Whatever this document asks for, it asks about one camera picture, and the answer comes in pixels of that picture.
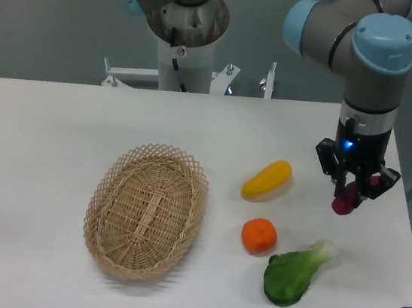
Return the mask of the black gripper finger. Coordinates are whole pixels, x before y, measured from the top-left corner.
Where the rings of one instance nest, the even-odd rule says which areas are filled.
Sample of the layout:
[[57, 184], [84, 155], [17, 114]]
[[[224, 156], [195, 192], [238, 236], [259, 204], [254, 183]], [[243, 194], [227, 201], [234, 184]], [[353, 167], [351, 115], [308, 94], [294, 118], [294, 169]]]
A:
[[346, 161], [344, 159], [337, 159], [335, 145], [336, 142], [334, 140], [325, 138], [317, 144], [316, 153], [318, 154], [322, 171], [326, 176], [331, 177], [331, 182], [334, 185], [334, 196], [338, 197], [346, 186], [347, 170]]
[[374, 175], [366, 174], [360, 168], [359, 174], [356, 175], [356, 194], [352, 200], [352, 207], [357, 209], [366, 199], [377, 199], [391, 189], [400, 178], [401, 174], [399, 172], [384, 165], [380, 166], [380, 171]]

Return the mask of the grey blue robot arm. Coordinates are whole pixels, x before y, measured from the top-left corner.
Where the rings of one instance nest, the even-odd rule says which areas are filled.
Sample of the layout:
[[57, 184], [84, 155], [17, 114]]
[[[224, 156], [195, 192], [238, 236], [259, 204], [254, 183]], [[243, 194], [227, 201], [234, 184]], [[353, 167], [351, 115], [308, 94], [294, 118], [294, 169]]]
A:
[[[223, 0], [118, 0], [158, 40], [161, 90], [211, 93], [215, 46], [227, 31]], [[337, 133], [316, 147], [343, 214], [400, 179], [386, 167], [389, 137], [412, 67], [412, 0], [300, 0], [285, 17], [285, 44], [345, 80]]]

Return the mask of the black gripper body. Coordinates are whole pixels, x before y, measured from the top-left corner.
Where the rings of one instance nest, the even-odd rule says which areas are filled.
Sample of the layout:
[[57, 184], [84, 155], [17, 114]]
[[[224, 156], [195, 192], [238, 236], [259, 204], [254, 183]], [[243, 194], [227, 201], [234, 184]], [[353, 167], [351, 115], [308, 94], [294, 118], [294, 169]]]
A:
[[381, 170], [397, 113], [397, 108], [367, 111], [342, 102], [334, 152], [347, 171], [370, 176]]

